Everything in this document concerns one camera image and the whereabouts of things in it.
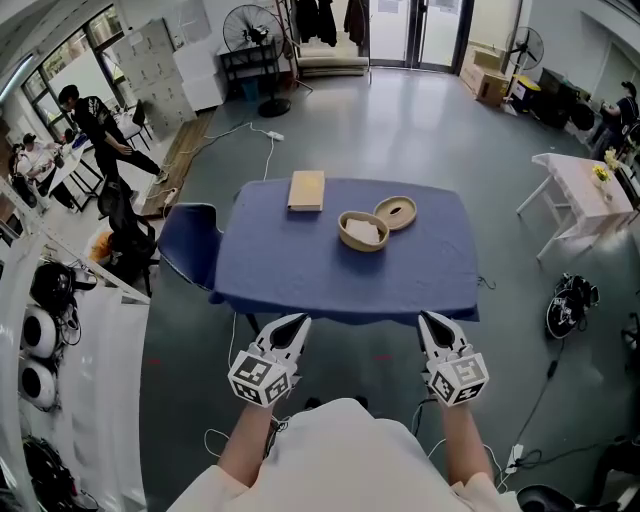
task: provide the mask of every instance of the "folding table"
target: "folding table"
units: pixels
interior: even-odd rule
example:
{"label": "folding table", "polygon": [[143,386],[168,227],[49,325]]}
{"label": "folding table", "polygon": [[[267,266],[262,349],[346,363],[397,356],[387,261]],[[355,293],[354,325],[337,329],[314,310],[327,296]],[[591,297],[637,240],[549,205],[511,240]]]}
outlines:
{"label": "folding table", "polygon": [[[547,167],[549,176],[518,207],[516,213],[520,215],[534,199],[542,195],[559,226],[536,256],[538,260],[542,259],[558,239],[594,237],[591,243],[593,245],[602,234],[618,228],[633,213],[629,199],[613,174],[606,184],[607,191],[612,196],[611,201],[606,201],[594,184],[593,166],[605,166],[603,162],[553,153],[536,155],[531,161]],[[551,180],[555,180],[560,186],[567,199],[566,203],[554,203],[549,196],[547,187]],[[563,217],[560,211],[566,209],[571,211]]]}

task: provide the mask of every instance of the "chair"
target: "chair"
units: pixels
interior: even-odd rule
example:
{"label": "chair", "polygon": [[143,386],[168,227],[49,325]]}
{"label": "chair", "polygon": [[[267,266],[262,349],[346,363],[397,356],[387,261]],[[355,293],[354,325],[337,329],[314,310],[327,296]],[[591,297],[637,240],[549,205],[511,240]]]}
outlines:
{"label": "chair", "polygon": [[151,138],[151,134],[149,133],[149,130],[147,130],[147,127],[144,124],[145,119],[146,117],[144,114],[144,107],[142,106],[142,101],[138,100],[138,103],[136,103],[136,109],[134,110],[133,116],[131,117],[131,122],[123,124],[119,126],[119,128],[122,131],[122,135],[124,135],[124,138],[127,140],[127,142],[130,141],[131,145],[134,148],[136,146],[133,143],[133,138],[137,135],[138,137],[140,137],[140,139],[142,139],[142,142],[147,147],[147,150],[149,150],[149,145],[147,144],[147,141],[144,140],[144,137],[142,136],[142,129],[144,128],[144,130],[147,132],[149,139],[151,140],[153,139]]}
{"label": "chair", "polygon": [[[216,280],[216,261],[222,231],[217,226],[216,208],[205,203],[178,203],[164,223],[158,249],[162,258],[185,281],[212,291]],[[245,315],[256,332],[260,327],[254,315]]]}
{"label": "chair", "polygon": [[157,248],[156,232],[144,217],[133,211],[130,197],[131,189],[119,175],[105,176],[98,210],[109,217],[113,233],[111,254],[99,264],[127,284],[133,284],[142,274],[147,295],[151,297],[149,267],[160,263],[153,259]]}

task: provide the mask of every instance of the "cardboard box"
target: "cardboard box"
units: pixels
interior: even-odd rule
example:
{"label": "cardboard box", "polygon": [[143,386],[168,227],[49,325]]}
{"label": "cardboard box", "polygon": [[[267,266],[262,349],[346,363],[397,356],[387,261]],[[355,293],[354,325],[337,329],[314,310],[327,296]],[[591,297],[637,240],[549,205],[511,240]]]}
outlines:
{"label": "cardboard box", "polygon": [[460,79],[471,89],[477,101],[492,107],[499,107],[502,98],[507,95],[509,80],[498,68],[482,67],[476,62],[499,66],[499,60],[489,59],[486,52],[475,51],[472,58],[465,59],[460,71]]}
{"label": "cardboard box", "polygon": [[481,68],[500,69],[502,56],[491,50],[485,50],[477,46],[469,46],[464,56],[463,67],[471,64],[475,64]]}

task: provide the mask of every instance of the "black chair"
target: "black chair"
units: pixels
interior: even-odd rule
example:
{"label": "black chair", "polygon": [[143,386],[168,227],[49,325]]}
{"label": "black chair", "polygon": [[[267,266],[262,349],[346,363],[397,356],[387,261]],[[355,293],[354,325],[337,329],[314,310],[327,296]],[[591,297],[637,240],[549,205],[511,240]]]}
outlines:
{"label": "black chair", "polygon": [[147,295],[151,297],[149,268],[158,265],[153,255],[157,248],[156,232],[144,217],[131,207],[131,189],[120,176],[107,176],[98,198],[98,210],[109,217],[111,255],[100,264],[127,284],[142,274]]}
{"label": "black chair", "polygon": [[147,127],[144,124],[145,120],[146,120],[146,116],[144,113],[144,106],[142,105],[142,101],[138,100],[138,103],[136,103],[136,109],[134,110],[133,116],[131,117],[132,124],[124,129],[123,135],[127,140],[127,142],[131,142],[131,145],[134,148],[136,146],[133,143],[133,138],[137,135],[138,137],[140,137],[140,139],[142,139],[143,144],[147,147],[147,150],[148,150],[149,145],[147,144],[147,141],[144,140],[144,137],[142,136],[142,130],[144,129],[144,131],[147,132],[147,136],[149,137],[149,140],[153,140],[153,138],[151,137],[149,130],[147,130]]}

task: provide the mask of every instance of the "gray floor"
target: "gray floor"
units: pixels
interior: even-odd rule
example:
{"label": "gray floor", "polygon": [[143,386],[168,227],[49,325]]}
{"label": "gray floor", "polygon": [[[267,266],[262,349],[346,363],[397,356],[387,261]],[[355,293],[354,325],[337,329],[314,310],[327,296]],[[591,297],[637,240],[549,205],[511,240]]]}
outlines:
{"label": "gray floor", "polygon": [[[473,101],[452,76],[398,70],[367,78],[314,81],[300,89],[291,111],[256,127],[285,135],[277,143],[269,177],[297,169],[328,176],[390,179],[456,191],[475,231],[480,273],[497,289],[480,289],[481,321],[463,325],[482,351],[491,381],[474,413],[485,443],[501,464],[544,383],[557,343],[543,336],[543,314],[564,271],[581,273],[600,287],[602,302],[588,330],[567,342],[562,362],[538,412],[524,433],[525,451],[545,457],[628,432],[636,384],[625,374],[619,330],[637,309],[640,258],[630,236],[620,234],[593,250],[559,244],[542,265],[535,259],[555,224],[542,201],[520,219],[516,207],[542,182],[544,169],[531,156],[557,152],[584,156],[567,134],[533,120],[514,118]],[[216,112],[209,134],[227,131],[251,110],[232,102]],[[183,201],[216,205],[222,229],[234,193],[260,180],[269,140],[244,128],[204,149],[193,162]],[[165,510],[216,459],[203,446],[207,428],[230,432],[242,407],[226,380],[233,314],[211,306],[207,294],[162,266],[154,290],[145,342],[141,390],[142,472],[149,510]],[[238,318],[237,350],[252,339]],[[309,396],[327,401],[366,395],[374,415],[405,425],[424,397],[423,358],[416,332],[391,323],[352,327],[316,321],[301,362],[303,379],[278,405],[283,417]],[[442,438],[435,408],[425,410],[419,440],[425,450]],[[210,437],[221,449],[223,439]],[[519,489],[546,483],[583,498],[598,450],[522,471],[509,480]],[[433,457],[443,468],[443,451]]]}

